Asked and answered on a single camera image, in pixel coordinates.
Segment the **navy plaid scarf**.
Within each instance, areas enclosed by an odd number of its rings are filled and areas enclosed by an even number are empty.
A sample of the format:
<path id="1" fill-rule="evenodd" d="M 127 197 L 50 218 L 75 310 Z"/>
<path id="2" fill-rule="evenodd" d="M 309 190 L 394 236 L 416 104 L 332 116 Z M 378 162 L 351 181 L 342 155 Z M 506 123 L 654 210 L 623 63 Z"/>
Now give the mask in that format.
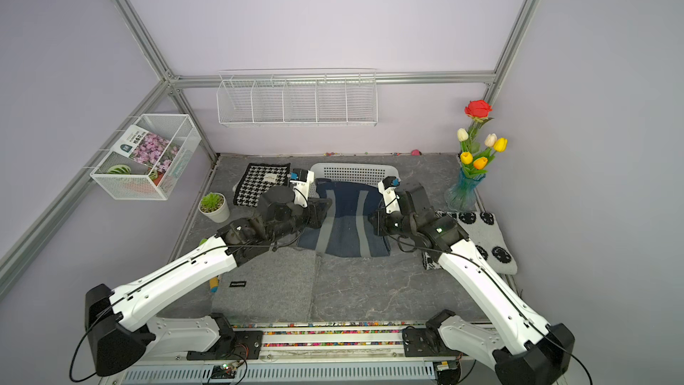
<path id="1" fill-rule="evenodd" d="M 316 193 L 331 201 L 319 229 L 306 229 L 297 247 L 340 258 L 380 258 L 391 248 L 374 233 L 371 220 L 383 205 L 378 189 L 364 184 L 318 179 Z"/>

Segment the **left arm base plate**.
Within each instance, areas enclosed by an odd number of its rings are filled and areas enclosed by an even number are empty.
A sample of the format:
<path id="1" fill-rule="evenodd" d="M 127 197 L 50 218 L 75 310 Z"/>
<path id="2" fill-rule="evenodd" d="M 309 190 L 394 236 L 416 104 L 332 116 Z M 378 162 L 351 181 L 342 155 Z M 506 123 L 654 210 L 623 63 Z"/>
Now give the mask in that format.
<path id="1" fill-rule="evenodd" d="M 259 331 L 238 331 L 221 336 L 210 349 L 189 351 L 188 361 L 258 359 L 262 349 L 264 333 Z"/>

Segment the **grey scarf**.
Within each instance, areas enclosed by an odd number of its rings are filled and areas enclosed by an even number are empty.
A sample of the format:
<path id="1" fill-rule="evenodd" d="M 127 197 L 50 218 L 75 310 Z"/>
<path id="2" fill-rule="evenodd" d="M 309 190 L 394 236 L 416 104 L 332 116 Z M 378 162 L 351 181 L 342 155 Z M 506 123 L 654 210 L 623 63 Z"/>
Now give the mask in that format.
<path id="1" fill-rule="evenodd" d="M 262 254 L 222 275 L 212 311 L 232 324 L 306 322 L 320 263 L 308 250 Z"/>

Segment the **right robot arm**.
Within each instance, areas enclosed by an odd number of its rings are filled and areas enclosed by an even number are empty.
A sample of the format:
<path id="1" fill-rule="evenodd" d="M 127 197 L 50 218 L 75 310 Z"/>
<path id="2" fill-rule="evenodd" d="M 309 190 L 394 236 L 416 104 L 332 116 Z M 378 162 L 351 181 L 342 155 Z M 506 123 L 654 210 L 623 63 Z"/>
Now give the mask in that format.
<path id="1" fill-rule="evenodd" d="M 460 223 L 436 214 L 424 187 L 391 176 L 378 184 L 383 203 L 370 222 L 377 235 L 401 237 L 430 254 L 468 292 L 493 325 L 488 331 L 442 312 L 435 331 L 448 349 L 495 371 L 502 384 L 554 384 L 575 345 L 564 324 L 550 324 L 498 276 Z"/>

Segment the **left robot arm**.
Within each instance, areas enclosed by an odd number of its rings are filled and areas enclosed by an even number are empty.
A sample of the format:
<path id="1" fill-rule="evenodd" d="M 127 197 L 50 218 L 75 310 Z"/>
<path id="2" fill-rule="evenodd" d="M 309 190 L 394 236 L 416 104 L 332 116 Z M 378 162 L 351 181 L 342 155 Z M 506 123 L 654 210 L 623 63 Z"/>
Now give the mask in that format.
<path id="1" fill-rule="evenodd" d="M 206 315 L 189 326 L 154 326 L 158 313 L 185 294 L 279 249 L 287 235 L 322 227 L 333 205 L 308 199 L 297 189 L 275 186 L 260 196 L 256 212 L 220 228 L 197 249 L 151 274 L 115 289 L 101 283 L 85 294 L 85 334 L 95 375 L 125 371 L 144 356 L 176 351 L 227 352 L 234 334 L 220 315 Z"/>

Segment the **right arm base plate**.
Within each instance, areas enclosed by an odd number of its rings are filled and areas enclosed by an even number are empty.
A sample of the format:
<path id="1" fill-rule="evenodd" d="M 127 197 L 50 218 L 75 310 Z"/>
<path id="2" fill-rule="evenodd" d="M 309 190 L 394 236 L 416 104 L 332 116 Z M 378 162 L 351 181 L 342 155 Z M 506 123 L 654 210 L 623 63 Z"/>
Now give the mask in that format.
<path id="1" fill-rule="evenodd" d="M 402 329 L 404 356 L 408 358 L 431 358 L 432 356 L 455 356 L 460 358 L 466 353 L 449 349 L 438 334 L 427 328 L 407 326 Z"/>

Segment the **black white patterned scarf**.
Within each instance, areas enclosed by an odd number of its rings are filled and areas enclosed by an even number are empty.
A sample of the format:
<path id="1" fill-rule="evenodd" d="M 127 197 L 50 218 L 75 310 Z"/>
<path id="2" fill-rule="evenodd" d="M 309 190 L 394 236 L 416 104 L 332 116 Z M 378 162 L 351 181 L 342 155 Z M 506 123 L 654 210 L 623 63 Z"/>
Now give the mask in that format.
<path id="1" fill-rule="evenodd" d="M 457 212 L 438 210 L 438 217 L 451 217 L 470 236 L 481 257 L 498 274 L 514 276 L 518 264 L 504 242 L 502 231 L 493 213 L 488 211 Z"/>

